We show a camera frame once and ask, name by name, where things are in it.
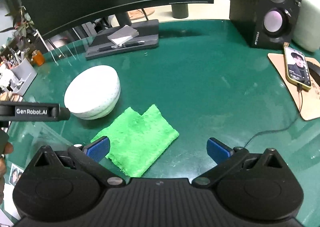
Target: white wall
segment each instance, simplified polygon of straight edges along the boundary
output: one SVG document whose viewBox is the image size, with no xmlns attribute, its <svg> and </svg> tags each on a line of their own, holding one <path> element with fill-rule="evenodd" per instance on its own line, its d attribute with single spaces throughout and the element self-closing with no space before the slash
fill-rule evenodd
<svg viewBox="0 0 320 227">
<path fill-rule="evenodd" d="M 4 0 L 0 0 L 0 31 L 5 28 L 12 27 L 12 17 L 5 17 L 6 14 L 9 13 L 8 7 Z M 12 37 L 12 33 L 14 30 L 0 33 L 0 46 L 6 44 L 7 38 Z"/>
</svg>

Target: monitor base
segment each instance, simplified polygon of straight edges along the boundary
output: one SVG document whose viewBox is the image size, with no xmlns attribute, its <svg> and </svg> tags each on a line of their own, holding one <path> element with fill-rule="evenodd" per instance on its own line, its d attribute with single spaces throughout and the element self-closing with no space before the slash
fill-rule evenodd
<svg viewBox="0 0 320 227">
<path fill-rule="evenodd" d="M 132 26 L 132 22 L 127 12 L 121 12 L 121 13 L 115 14 L 115 16 L 121 28 L 124 27 L 125 25 Z"/>
<path fill-rule="evenodd" d="M 145 41 L 145 44 L 131 47 L 116 48 L 104 52 L 98 52 L 102 47 L 114 45 L 108 36 L 119 30 L 121 27 L 108 28 L 99 32 L 88 50 L 85 53 L 85 58 L 87 60 L 100 58 L 108 55 L 119 54 L 124 52 L 130 52 L 146 48 L 155 48 L 158 46 L 159 42 L 159 21 L 158 20 L 148 20 L 132 23 L 132 28 L 138 30 L 139 36 L 129 40 L 132 41 Z"/>
</svg>

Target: gray pen holder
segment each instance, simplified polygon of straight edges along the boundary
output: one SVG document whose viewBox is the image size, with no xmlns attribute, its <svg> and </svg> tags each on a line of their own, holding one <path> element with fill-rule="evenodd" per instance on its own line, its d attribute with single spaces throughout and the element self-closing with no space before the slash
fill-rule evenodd
<svg viewBox="0 0 320 227">
<path fill-rule="evenodd" d="M 13 89 L 13 93 L 17 93 L 21 96 L 25 94 L 33 79 L 36 77 L 37 72 L 32 67 L 27 59 L 24 59 L 21 64 L 11 69 L 15 76 L 23 81 L 23 84 Z"/>
</svg>

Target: notepad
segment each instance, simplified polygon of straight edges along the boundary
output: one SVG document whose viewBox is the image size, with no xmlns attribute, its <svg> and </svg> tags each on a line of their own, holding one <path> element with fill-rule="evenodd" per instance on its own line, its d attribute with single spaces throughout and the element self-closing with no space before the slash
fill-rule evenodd
<svg viewBox="0 0 320 227">
<path fill-rule="evenodd" d="M 123 28 L 117 30 L 115 33 L 108 36 L 108 39 L 114 44 L 123 44 L 139 35 L 138 30 L 125 25 Z"/>
</svg>

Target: phone screen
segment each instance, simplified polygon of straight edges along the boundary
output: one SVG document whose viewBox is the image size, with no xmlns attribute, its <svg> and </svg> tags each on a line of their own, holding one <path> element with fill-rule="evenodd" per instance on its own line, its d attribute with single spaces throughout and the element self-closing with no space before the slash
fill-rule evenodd
<svg viewBox="0 0 320 227">
<path fill-rule="evenodd" d="M 287 60 L 289 77 L 311 86 L 309 69 L 304 54 L 290 47 L 284 48 L 284 54 Z"/>
</svg>

